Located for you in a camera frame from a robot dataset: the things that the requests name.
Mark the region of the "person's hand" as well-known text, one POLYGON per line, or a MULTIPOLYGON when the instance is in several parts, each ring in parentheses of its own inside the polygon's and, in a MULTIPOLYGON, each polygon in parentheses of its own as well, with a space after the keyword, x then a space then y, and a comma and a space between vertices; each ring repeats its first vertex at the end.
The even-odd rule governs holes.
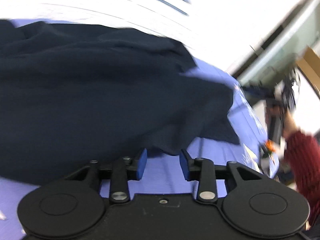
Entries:
POLYGON ((286 111, 284 118, 283 118, 283 137, 285 140, 289 139, 291 135, 296 133, 299 130, 298 126, 296 125, 292 114, 289 111, 286 111))

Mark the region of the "red knit sleeve forearm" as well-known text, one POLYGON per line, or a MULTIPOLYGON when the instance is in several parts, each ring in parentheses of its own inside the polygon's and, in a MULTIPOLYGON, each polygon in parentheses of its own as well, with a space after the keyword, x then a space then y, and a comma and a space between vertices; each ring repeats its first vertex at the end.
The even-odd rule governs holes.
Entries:
POLYGON ((297 190, 310 205, 309 224, 319 218, 319 144, 300 130, 286 140, 284 159, 291 167, 297 190))

